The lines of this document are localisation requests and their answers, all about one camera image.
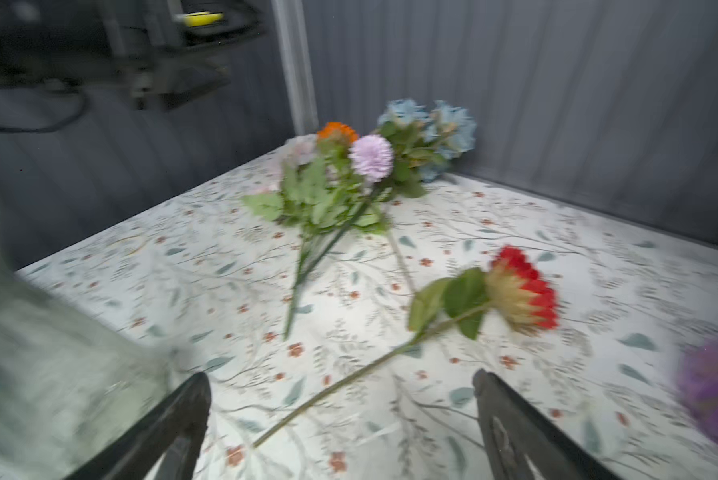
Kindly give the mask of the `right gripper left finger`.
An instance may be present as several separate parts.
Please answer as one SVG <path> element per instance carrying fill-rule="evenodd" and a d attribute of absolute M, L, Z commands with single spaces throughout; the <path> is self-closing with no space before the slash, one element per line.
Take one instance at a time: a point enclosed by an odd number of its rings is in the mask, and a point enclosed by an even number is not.
<path fill-rule="evenodd" d="M 196 373 L 70 479 L 157 479 L 193 477 L 212 401 L 208 376 Z"/>

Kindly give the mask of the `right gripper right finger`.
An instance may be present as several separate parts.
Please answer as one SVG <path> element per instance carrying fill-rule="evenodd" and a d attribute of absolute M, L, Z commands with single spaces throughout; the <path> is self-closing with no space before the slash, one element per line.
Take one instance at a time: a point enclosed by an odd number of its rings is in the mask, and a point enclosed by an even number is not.
<path fill-rule="evenodd" d="M 504 380 L 479 370 L 472 385 L 478 423 L 495 479 L 618 480 Z"/>

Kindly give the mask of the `blue purple glass vase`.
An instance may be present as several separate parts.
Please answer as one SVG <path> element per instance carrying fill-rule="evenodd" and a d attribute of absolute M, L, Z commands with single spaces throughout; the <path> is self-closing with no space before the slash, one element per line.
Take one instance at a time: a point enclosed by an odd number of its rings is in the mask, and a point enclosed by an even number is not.
<path fill-rule="evenodd" d="M 698 429 L 718 445 L 718 339 L 684 357 L 677 387 Z"/>

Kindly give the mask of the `light blue flower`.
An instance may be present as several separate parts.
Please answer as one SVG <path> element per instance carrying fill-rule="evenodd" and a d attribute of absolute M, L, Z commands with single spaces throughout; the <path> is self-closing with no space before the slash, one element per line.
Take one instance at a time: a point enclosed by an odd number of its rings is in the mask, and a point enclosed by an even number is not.
<path fill-rule="evenodd" d="M 377 119 L 377 131 L 415 177 L 431 183 L 476 145 L 476 120 L 467 109 L 437 100 L 428 110 L 413 99 L 392 100 Z"/>

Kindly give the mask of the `clear ribbed glass vase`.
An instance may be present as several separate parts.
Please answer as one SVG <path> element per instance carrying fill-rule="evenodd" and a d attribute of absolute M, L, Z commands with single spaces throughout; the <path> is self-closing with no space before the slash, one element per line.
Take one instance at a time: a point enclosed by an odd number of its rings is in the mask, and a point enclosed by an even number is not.
<path fill-rule="evenodd" d="M 170 391 L 166 362 L 20 278 L 0 249 L 0 479 L 61 479 Z"/>

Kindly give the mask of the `floral patterned table mat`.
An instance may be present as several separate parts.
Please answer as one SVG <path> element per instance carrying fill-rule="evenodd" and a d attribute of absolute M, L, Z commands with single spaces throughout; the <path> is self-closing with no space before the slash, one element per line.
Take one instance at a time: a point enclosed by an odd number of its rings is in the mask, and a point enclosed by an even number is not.
<path fill-rule="evenodd" d="M 300 230 L 243 204 L 278 180 L 282 148 L 21 270 L 0 245 L 20 278 L 163 359 L 162 400 L 208 376 L 191 479 L 488 479 L 479 370 L 621 479 L 718 479 L 718 445 L 677 387 L 684 357 L 718 339 L 718 250 L 469 179 L 437 181 L 383 203 L 385 232 L 337 242 L 285 337 Z M 523 334 L 492 310 L 475 340 L 452 328 L 253 446 L 410 340 L 415 291 L 486 270 L 508 245 L 556 291 L 557 328 Z"/>

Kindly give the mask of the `red flower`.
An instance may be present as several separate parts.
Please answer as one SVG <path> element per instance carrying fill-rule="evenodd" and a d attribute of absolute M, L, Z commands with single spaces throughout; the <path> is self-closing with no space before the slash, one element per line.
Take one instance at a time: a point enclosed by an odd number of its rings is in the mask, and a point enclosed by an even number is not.
<path fill-rule="evenodd" d="M 512 330 L 523 334 L 553 330 L 559 325 L 558 296 L 552 285 L 521 249 L 505 246 L 486 270 L 473 267 L 455 277 L 434 280 L 415 291 L 407 318 L 407 328 L 413 333 L 410 340 L 303 402 L 255 440 L 253 446 L 263 446 L 317 403 L 452 328 L 475 340 L 484 317 L 492 310 L 497 311 Z"/>

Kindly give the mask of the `purple pompom flower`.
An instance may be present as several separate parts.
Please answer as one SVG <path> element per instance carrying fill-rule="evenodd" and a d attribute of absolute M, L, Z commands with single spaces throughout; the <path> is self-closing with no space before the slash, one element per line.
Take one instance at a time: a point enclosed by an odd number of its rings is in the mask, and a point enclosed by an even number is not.
<path fill-rule="evenodd" d="M 382 136 L 360 137 L 350 147 L 316 143 L 315 157 L 284 168 L 283 210 L 277 220 L 298 226 L 298 254 L 284 336 L 289 337 L 304 284 L 324 256 L 351 228 L 379 229 L 379 199 L 389 189 L 394 166 L 391 144 Z"/>

